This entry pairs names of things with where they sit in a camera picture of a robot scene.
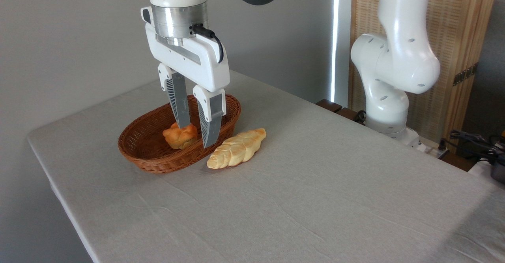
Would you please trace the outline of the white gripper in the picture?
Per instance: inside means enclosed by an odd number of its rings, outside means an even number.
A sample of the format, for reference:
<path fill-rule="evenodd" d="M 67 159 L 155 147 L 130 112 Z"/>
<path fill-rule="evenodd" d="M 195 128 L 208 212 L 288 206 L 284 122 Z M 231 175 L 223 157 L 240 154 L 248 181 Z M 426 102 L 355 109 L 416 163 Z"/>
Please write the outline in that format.
<path fill-rule="evenodd" d="M 159 81 L 168 94 L 179 128 L 191 123 L 185 76 L 197 84 L 193 95 L 197 99 L 203 146 L 212 146 L 226 115 L 226 96 L 222 90 L 230 83 L 226 51 L 220 54 L 218 43 L 202 35 L 184 39 L 182 46 L 173 46 L 162 42 L 150 24 L 145 24 L 145 31 L 153 57 L 161 62 L 157 67 Z"/>

